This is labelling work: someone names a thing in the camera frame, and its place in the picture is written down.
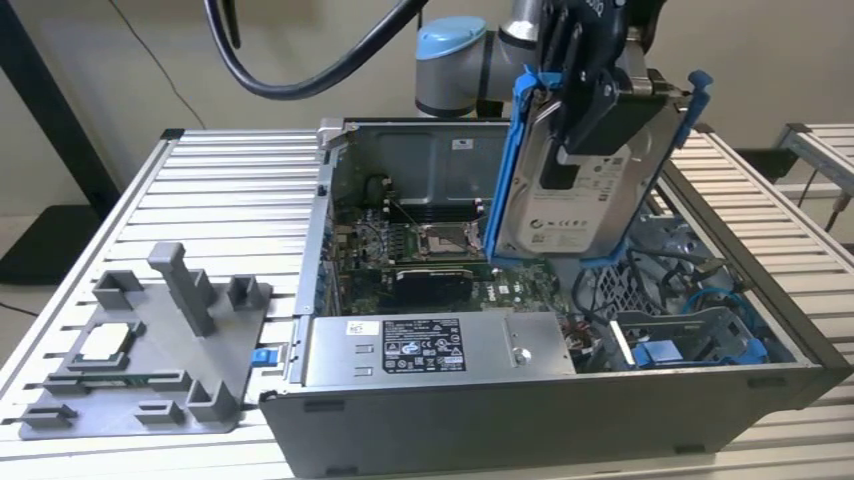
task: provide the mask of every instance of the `blue latch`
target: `blue latch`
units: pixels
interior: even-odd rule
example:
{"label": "blue latch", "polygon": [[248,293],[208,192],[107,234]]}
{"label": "blue latch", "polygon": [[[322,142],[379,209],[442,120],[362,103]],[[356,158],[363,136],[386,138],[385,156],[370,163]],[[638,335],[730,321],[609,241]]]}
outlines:
{"label": "blue latch", "polygon": [[685,142],[691,135],[691,129],[694,125],[699,121],[699,116],[703,114],[703,110],[706,110],[706,106],[711,101],[711,95],[706,91],[706,87],[711,85],[715,80],[702,70],[694,70],[689,75],[689,82],[694,85],[694,91],[691,92],[691,103],[689,103],[689,111],[685,114],[685,119],[682,120],[682,125],[679,125],[679,132],[677,133],[677,138],[674,141],[674,145],[678,148],[685,146]]}
{"label": "blue latch", "polygon": [[252,351],[254,367],[275,367],[279,364],[279,351],[270,348],[256,348]]}

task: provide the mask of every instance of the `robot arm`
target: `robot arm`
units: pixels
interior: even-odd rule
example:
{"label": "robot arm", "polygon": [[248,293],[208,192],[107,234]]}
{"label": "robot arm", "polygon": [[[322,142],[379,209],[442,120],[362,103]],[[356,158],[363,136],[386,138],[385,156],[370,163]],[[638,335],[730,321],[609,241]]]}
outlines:
{"label": "robot arm", "polygon": [[539,63],[515,86],[485,239],[494,263],[543,256],[610,263],[622,253],[698,116],[697,108],[686,116],[690,98],[646,68],[665,1],[543,2]]}

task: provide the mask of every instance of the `motherboard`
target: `motherboard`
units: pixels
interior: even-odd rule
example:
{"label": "motherboard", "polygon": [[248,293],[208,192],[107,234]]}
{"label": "motherboard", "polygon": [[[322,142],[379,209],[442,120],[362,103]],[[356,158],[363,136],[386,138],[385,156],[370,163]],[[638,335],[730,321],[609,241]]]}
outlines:
{"label": "motherboard", "polygon": [[395,222],[382,209],[366,209],[355,221],[335,226],[343,315],[491,310],[567,315],[570,301],[545,261],[507,269],[487,263],[485,216],[429,223],[418,216],[406,213],[406,222]]}

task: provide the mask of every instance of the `metal case panel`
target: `metal case panel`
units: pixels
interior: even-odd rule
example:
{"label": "metal case panel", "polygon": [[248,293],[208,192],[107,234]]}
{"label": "metal case panel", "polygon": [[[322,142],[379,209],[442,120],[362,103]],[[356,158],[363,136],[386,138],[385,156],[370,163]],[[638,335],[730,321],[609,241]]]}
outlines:
{"label": "metal case panel", "polygon": [[715,452],[767,413],[805,406],[790,399],[818,373],[657,372],[286,394],[260,408],[299,477],[557,465]]}

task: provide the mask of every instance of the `metal frame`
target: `metal frame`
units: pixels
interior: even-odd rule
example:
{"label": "metal frame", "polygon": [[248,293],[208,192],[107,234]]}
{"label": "metal frame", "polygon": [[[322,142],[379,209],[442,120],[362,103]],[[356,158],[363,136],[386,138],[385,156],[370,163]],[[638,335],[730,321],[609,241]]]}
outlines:
{"label": "metal frame", "polygon": [[[299,269],[300,210],[315,195],[314,131],[190,131],[162,141],[56,296],[3,370],[0,420],[38,395],[28,383],[55,368],[92,310],[91,280],[107,264],[146,268],[136,251],[190,235],[188,261],[222,274],[256,273],[275,286],[262,344],[292,338],[290,271]],[[854,362],[854,260],[775,192],[715,135],[694,134],[674,165],[727,223],[750,255]],[[247,400],[279,384],[282,366],[252,370]],[[282,478],[291,472],[259,410],[227,435],[122,437],[22,442],[0,421],[0,459],[10,478],[112,475]],[[759,420],[717,455],[627,460],[549,469],[470,473],[466,480],[599,478],[845,478],[854,471],[854,378],[810,408]]]}
{"label": "metal frame", "polygon": [[845,193],[854,195],[854,125],[790,123],[777,147],[798,154]]}

